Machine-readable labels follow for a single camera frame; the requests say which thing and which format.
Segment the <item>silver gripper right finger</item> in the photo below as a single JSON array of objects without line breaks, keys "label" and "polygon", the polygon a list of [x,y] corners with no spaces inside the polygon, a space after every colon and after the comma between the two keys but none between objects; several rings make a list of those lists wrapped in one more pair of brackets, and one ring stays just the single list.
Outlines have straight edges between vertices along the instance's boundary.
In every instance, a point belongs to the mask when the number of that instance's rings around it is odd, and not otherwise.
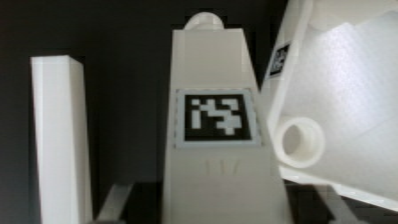
[{"label": "silver gripper right finger", "polygon": [[364,224],[364,221],[357,218],[332,186],[316,185],[314,189],[334,216],[328,224]]}]

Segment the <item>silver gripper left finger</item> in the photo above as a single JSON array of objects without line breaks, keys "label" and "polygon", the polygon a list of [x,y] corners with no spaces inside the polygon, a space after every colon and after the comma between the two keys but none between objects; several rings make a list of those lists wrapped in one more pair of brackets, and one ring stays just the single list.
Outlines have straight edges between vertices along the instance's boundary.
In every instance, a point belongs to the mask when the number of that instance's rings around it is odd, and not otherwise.
[{"label": "silver gripper left finger", "polygon": [[101,210],[90,224],[126,224],[122,212],[128,204],[131,184],[113,184],[105,198]]}]

